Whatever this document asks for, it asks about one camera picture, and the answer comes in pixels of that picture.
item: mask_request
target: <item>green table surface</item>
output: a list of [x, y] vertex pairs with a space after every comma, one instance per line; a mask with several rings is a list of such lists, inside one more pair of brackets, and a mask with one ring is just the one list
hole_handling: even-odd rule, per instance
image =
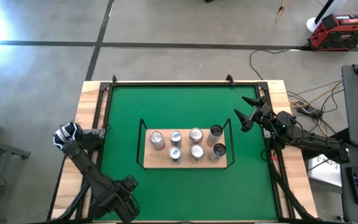
[[[116, 86], [112, 93], [101, 172], [133, 175], [141, 212], [135, 220], [276, 220], [272, 184], [258, 126], [241, 132], [233, 109], [251, 114], [241, 98], [255, 86]], [[139, 121], [148, 128], [210, 128], [232, 122], [236, 162], [228, 169], [143, 169], [136, 163]], [[115, 213], [99, 220], [119, 220]]]

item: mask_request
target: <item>white object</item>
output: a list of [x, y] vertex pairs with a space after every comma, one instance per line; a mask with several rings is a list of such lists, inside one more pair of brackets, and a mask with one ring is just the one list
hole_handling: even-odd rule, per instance
[[308, 177], [315, 180], [323, 181], [325, 183], [337, 185], [338, 187], [342, 187], [341, 168], [339, 164], [334, 161], [330, 161], [323, 154], [313, 159], [310, 159], [308, 169], [317, 166], [323, 161], [325, 161], [325, 163], [308, 171]]
[[316, 28], [320, 25], [321, 21], [325, 17], [327, 17], [327, 16], [329, 16], [331, 14], [335, 15], [343, 7], [343, 5], [345, 5], [346, 2], [347, 2], [347, 0], [335, 0], [335, 1], [333, 1], [333, 3], [325, 11], [323, 16], [321, 16], [321, 18], [317, 22], [317, 24], [314, 23], [314, 20], [316, 19], [315, 17], [308, 19], [307, 22], [306, 22], [306, 27], [308, 28], [308, 30], [310, 32], [314, 32], [314, 30], [316, 30]]

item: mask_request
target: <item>can lid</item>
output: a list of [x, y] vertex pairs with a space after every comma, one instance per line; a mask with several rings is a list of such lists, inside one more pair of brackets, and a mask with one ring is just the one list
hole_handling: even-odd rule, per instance
[[217, 143], [214, 146], [214, 153], [217, 156], [223, 156], [226, 153], [226, 146], [224, 146], [223, 144]]
[[181, 140], [181, 134], [179, 131], [172, 131], [170, 137], [171, 137], [172, 141], [180, 141]]
[[220, 127], [219, 125], [214, 125], [214, 126], [211, 127], [211, 134], [213, 136], [218, 137], [218, 136], [221, 136], [222, 133], [223, 133], [223, 128]]
[[171, 157], [172, 159], [179, 159], [180, 154], [180, 149], [177, 147], [172, 147], [169, 150], [169, 157]]
[[163, 141], [163, 136], [160, 132], [158, 131], [154, 131], [151, 135], [150, 135], [150, 142], [152, 143], [160, 143]]
[[194, 158], [201, 158], [204, 155], [204, 149], [199, 145], [191, 147], [190, 152]]
[[203, 138], [203, 131], [200, 128], [193, 128], [190, 130], [190, 138], [194, 140], [200, 140]]

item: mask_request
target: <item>concrete floor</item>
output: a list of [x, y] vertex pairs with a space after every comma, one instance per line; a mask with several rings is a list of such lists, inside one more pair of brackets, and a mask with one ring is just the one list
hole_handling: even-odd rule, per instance
[[[108, 0], [0, 0], [0, 40], [96, 42]], [[273, 0], [116, 0], [105, 42], [303, 45], [309, 17], [322, 5], [289, 0], [278, 23]], [[358, 0], [341, 12], [358, 13]], [[74, 118], [93, 47], [0, 46], [0, 141], [32, 151], [14, 159], [0, 198], [8, 223], [45, 221], [63, 154], [52, 145], [59, 124]], [[102, 48], [93, 80], [258, 79], [250, 50]], [[285, 81], [299, 92], [341, 79], [341, 66], [358, 63], [358, 52], [257, 52], [253, 66], [265, 79]], [[303, 96], [312, 99], [324, 89]], [[324, 115], [337, 131], [347, 127], [342, 94], [339, 109]], [[299, 117], [305, 129], [314, 124]], [[312, 189], [319, 217], [341, 215], [339, 194]]]

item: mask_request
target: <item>can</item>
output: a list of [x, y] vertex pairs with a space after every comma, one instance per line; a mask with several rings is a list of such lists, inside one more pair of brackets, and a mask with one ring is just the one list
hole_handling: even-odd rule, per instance
[[181, 134], [179, 131], [172, 131], [170, 135], [172, 146], [180, 146], [181, 145]]
[[171, 158], [171, 162], [173, 162], [174, 164], [178, 164], [180, 163], [180, 149], [177, 147], [172, 147], [169, 150], [169, 158]]
[[190, 146], [194, 146], [196, 144], [200, 144], [203, 140], [203, 131], [200, 128], [193, 128], [190, 130], [189, 138], [190, 138]]
[[225, 154], [226, 154], [226, 146], [221, 143], [217, 143], [211, 152], [211, 162], [217, 162]]
[[204, 157], [204, 149], [200, 145], [194, 145], [190, 149], [191, 160], [199, 162]]
[[219, 125], [214, 125], [209, 130], [208, 139], [206, 140], [206, 143], [208, 146], [214, 146], [216, 143], [218, 143], [219, 139], [221, 138], [223, 134], [223, 128]]
[[154, 131], [150, 135], [150, 142], [152, 143], [155, 150], [162, 150], [165, 147], [164, 136], [161, 134], [161, 132]]

